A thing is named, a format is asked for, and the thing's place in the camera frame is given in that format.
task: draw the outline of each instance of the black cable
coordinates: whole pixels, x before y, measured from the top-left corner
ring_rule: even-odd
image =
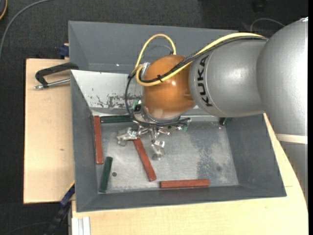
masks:
[[[55,0],[41,0],[41,1],[38,1],[38,2],[35,2],[35,3],[32,3],[28,6],[26,6],[24,9],[20,10],[12,19],[11,21],[9,22],[8,26],[6,27],[5,31],[4,31],[4,34],[3,34],[3,37],[2,37],[2,40],[1,40],[1,43],[0,43],[0,61],[1,61],[1,55],[2,55],[2,49],[3,49],[3,44],[4,44],[4,39],[6,37],[6,34],[10,28],[10,26],[12,25],[12,23],[14,22],[14,20],[21,14],[23,13],[25,10],[37,5],[37,4],[40,4],[40,3],[43,3],[43,2],[48,2],[48,1],[55,1]]]
[[[189,55],[188,57],[184,58],[182,61],[180,61],[177,65],[175,65],[172,69],[170,69],[168,72],[166,72],[165,74],[163,75],[158,75],[156,78],[153,78],[153,79],[150,79],[150,80],[142,80],[141,79],[141,73],[139,73],[139,79],[141,82],[144,82],[144,83],[152,83],[152,82],[155,82],[155,81],[161,81],[163,78],[167,77],[168,75],[172,74],[173,72],[177,71],[179,68],[181,68],[182,66],[194,61],[195,59],[197,59],[198,57],[202,56],[203,54],[205,54],[206,52],[208,51],[211,51],[211,50],[214,50],[216,49],[217,47],[220,47],[222,45],[225,45],[225,44],[228,44],[230,42],[234,42],[234,41],[237,41],[237,40],[242,40],[242,39],[260,39],[260,40],[268,40],[267,38],[265,37],[258,37],[258,36],[245,36],[245,37],[237,37],[237,38],[233,38],[233,39],[228,39],[228,40],[225,40],[221,43],[218,43],[216,45],[214,45],[213,47],[211,47],[210,49],[207,49],[206,51],[200,53],[200,54],[196,54],[199,52],[196,51],[195,53]]]

